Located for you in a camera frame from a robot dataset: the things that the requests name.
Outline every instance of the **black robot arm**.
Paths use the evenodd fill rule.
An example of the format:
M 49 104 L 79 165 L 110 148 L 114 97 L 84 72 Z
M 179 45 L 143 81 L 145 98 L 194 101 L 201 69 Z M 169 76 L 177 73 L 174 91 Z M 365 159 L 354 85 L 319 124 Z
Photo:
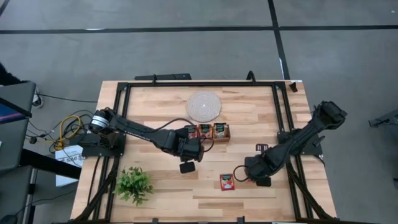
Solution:
M 345 121 L 347 113 L 341 110 L 334 102 L 322 101 L 312 114 L 308 124 L 295 130 L 292 138 L 283 144 L 269 148 L 267 151 L 254 157 L 245 158 L 245 173 L 251 180 L 270 177 L 278 172 L 290 155 L 297 155 L 305 143 L 325 129 L 336 129 Z
M 186 128 L 176 130 L 153 129 L 122 118 L 110 108 L 96 111 L 89 129 L 91 132 L 108 139 L 110 146 L 112 146 L 112 140 L 109 136 L 116 132 L 122 132 L 152 142 L 155 147 L 179 157 L 182 162 L 190 160 L 200 162 L 203 158 L 204 150 L 200 140 L 197 138 L 189 139 Z

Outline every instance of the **wooden tabletop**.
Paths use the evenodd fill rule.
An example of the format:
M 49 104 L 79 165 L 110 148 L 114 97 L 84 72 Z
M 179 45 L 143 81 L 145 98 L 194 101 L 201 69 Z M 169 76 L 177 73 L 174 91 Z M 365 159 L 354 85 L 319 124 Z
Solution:
M 117 83 L 103 82 L 98 109 L 113 107 Z M 297 83 L 297 88 L 296 93 L 290 88 L 287 91 L 294 125 L 302 128 L 311 115 L 303 83 Z M 247 222 L 295 220 L 285 169 L 272 176 L 271 187 L 236 181 L 236 190 L 220 189 L 220 174 L 231 174 L 236 166 L 243 164 L 246 156 L 257 154 L 257 143 L 277 144 L 279 128 L 270 87 L 134 87 L 127 118 L 153 128 L 174 118 L 188 119 L 185 103 L 190 95 L 200 90 L 212 91 L 219 96 L 221 113 L 211 123 L 228 123 L 230 142 L 216 143 L 211 151 L 205 153 L 202 162 L 195 163 L 195 172 L 181 174 L 179 158 L 160 151 L 149 142 L 128 136 L 119 168 L 141 166 L 152 178 L 154 194 L 149 195 L 149 201 L 140 207 L 115 196 L 111 221 L 150 222 L 152 218 L 159 218 L 161 222 L 233 222 L 241 216 L 245 216 Z M 281 93 L 279 99 L 284 113 Z M 183 121 L 176 122 L 168 128 L 185 125 Z M 323 164 L 313 156 L 302 156 L 302 160 L 309 191 L 327 213 L 335 216 Z M 86 207 L 95 162 L 95 157 L 84 162 L 71 218 L 77 217 Z M 100 179 L 101 165 L 102 161 L 96 172 L 93 195 Z M 237 170 L 236 175 L 245 177 L 243 169 Z M 297 192 L 301 213 L 305 217 L 302 194 L 299 189 Z M 104 217 L 107 198 L 104 194 L 100 218 Z

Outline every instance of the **black floor stripe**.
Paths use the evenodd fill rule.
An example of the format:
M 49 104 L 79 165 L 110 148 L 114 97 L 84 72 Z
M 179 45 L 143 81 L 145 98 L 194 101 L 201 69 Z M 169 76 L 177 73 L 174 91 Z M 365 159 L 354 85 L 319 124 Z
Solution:
M 382 30 L 398 29 L 398 25 L 375 26 L 281 26 L 279 30 Z
M 274 30 L 271 26 L 219 26 L 219 27 L 153 27 L 114 29 L 49 29 L 49 30 L 0 30 L 0 34 L 105 34 L 145 32 L 203 32 L 203 31 L 262 31 Z
M 269 11 L 271 13 L 272 27 L 274 28 L 276 47 L 278 49 L 279 60 L 282 69 L 282 76 L 284 80 L 290 80 L 289 69 L 287 68 L 286 56 L 284 51 L 284 45 L 282 43 L 282 37 L 280 36 L 278 19 L 276 16 L 275 6 L 273 0 L 268 0 Z
M 2 5 L 0 7 L 0 17 L 3 14 L 4 10 L 6 10 L 6 7 L 7 7 L 9 1 L 10 0 L 4 0 L 4 2 L 2 3 Z

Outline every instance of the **white paper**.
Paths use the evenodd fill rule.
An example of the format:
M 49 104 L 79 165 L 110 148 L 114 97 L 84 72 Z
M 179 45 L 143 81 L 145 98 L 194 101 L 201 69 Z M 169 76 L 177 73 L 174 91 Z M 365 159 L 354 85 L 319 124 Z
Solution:
M 69 146 L 63 150 L 55 151 L 55 159 L 58 161 L 66 162 L 67 164 L 82 167 L 83 166 L 83 158 L 81 156 L 83 148 L 81 146 Z M 64 177 L 61 175 L 55 176 L 55 185 L 57 187 L 62 187 L 71 183 L 74 183 L 78 180 Z

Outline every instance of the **potted plant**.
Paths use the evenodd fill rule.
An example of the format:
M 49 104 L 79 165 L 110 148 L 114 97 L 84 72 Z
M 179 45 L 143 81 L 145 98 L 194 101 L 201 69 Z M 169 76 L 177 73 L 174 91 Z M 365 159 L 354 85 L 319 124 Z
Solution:
M 141 167 L 130 167 L 128 170 L 121 171 L 114 193 L 119 196 L 124 194 L 121 199 L 125 201 L 132 197 L 132 202 L 139 206 L 143 201 L 148 200 L 144 198 L 146 193 L 153 194 L 153 189 L 149 176 L 142 171 Z

